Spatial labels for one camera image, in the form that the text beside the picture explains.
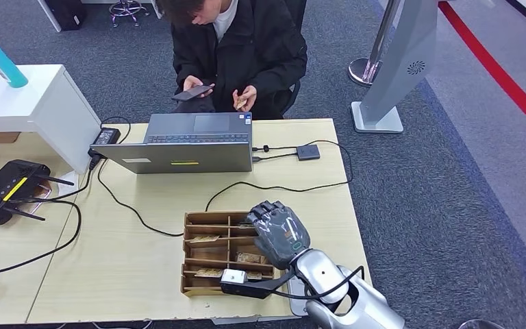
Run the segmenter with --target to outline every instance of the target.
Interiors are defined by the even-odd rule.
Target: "stool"
[[[135,14],[141,10],[144,10],[144,16],[150,15],[148,9],[146,9],[146,7],[144,7],[140,2],[136,0],[120,0],[120,2],[110,6],[112,24],[114,24],[114,27],[118,27],[118,23],[116,23],[116,17],[130,16],[134,20],[134,26],[140,26]]]

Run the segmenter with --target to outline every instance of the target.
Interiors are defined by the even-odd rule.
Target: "dark hair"
[[[158,0],[166,19],[176,25],[190,24],[203,9],[205,0]]]

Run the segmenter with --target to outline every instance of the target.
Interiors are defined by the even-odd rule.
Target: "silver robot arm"
[[[404,328],[404,319],[388,306],[380,292],[360,276],[351,276],[352,271],[337,266],[321,250],[310,248],[307,230],[289,207],[265,201],[251,210],[247,220],[255,226],[256,245],[261,252],[276,268],[289,271],[276,280],[248,282],[244,272],[227,269],[221,278],[224,293],[255,298],[271,293],[285,295],[275,290],[297,276],[311,293],[301,296],[308,300],[308,315],[322,329]],[[346,296],[351,299],[351,308],[345,314],[336,314]]]
[[[344,276],[352,273],[346,267],[338,268]],[[352,277],[348,289],[352,306],[345,314],[337,315],[324,303],[308,300],[305,307],[310,319],[326,329],[404,328],[404,319],[388,306],[386,298],[359,276]]]

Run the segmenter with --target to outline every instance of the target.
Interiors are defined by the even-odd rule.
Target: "touchpad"
[[[195,132],[228,132],[228,115],[197,115],[195,117]]]

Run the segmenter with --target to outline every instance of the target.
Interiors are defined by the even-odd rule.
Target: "wooden compartment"
[[[239,252],[261,255],[255,246],[255,229],[246,222],[246,212],[192,212],[184,219],[184,264],[181,292],[187,296],[222,295],[220,278],[196,276],[204,269],[240,269],[249,280],[271,280],[279,274],[265,263],[241,263]]]

